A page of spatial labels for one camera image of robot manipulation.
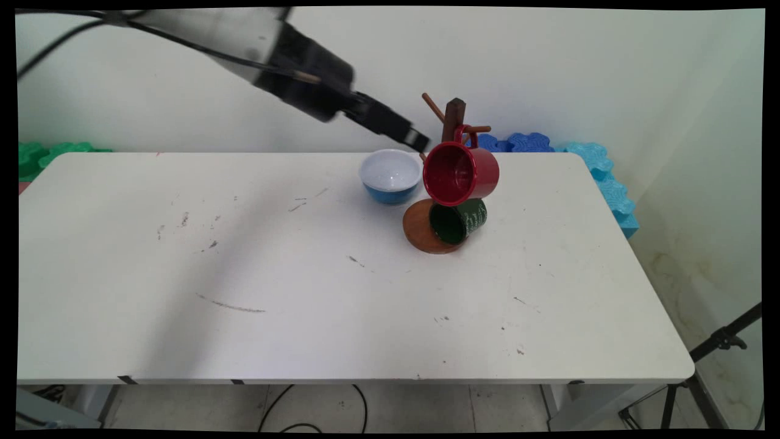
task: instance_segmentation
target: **white table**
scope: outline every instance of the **white table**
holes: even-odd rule
[[[487,223],[449,255],[406,241],[411,203],[369,197],[365,156],[57,158],[19,197],[17,383],[693,375],[578,156],[497,154]]]

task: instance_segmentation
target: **blue bowl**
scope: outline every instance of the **blue bowl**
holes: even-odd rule
[[[423,178],[419,155],[398,149],[372,152],[360,165],[360,180],[368,194],[382,204],[409,201]]]

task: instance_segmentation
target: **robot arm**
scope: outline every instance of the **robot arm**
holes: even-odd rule
[[[353,68],[284,21],[282,8],[152,9],[138,20],[145,26],[199,45],[320,78],[307,83],[272,71],[212,57],[255,87],[322,122],[338,111],[362,127],[422,152],[428,138],[388,106],[352,91]]]

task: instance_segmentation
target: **red mug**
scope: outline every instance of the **red mug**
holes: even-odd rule
[[[487,197],[498,185],[498,161],[490,151],[479,148],[477,134],[469,134],[470,147],[460,143],[468,126],[459,125],[456,141],[436,145],[423,165],[425,190],[440,205],[454,206],[469,198]]]

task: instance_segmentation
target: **tripod stand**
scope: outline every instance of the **tripod stand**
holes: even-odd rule
[[[753,308],[749,309],[747,312],[737,317],[736,320],[731,322],[729,325],[722,327],[719,330],[716,330],[707,340],[705,340],[704,342],[696,346],[690,352],[690,358],[693,360],[694,363],[696,363],[702,358],[712,353],[715,349],[730,349],[732,346],[739,346],[741,349],[747,349],[747,344],[741,338],[739,338],[737,334],[741,330],[750,326],[751,323],[755,322],[756,320],[759,320],[760,318],[761,318],[761,302],[758,302],[758,305],[755,305]],[[672,410],[674,409],[674,405],[675,405],[675,396],[677,394],[677,387],[681,387],[681,386],[688,387],[689,384],[691,385],[691,387],[694,387],[703,393],[700,384],[698,382],[698,379],[695,376],[689,378],[688,380],[683,381],[680,384],[668,385],[668,390],[666,391],[666,402],[664,403],[664,414],[661,418],[661,429],[668,429],[669,424],[672,421]],[[645,398],[652,396],[653,394],[641,398],[639,401],[634,402],[632,405],[629,405],[628,407],[621,410],[619,413],[620,419],[626,421],[632,429],[641,428],[639,427],[639,424],[636,423],[636,420],[629,413],[629,409],[634,405],[638,404],[639,402],[642,402]],[[700,401],[703,399],[706,398],[696,398],[697,404],[700,406],[700,409],[704,414],[704,418],[707,420],[707,425],[710,428],[725,428],[725,425],[723,425],[723,423],[719,420],[718,416],[716,415],[714,407],[709,407],[707,409],[702,407],[702,403],[700,403]]]

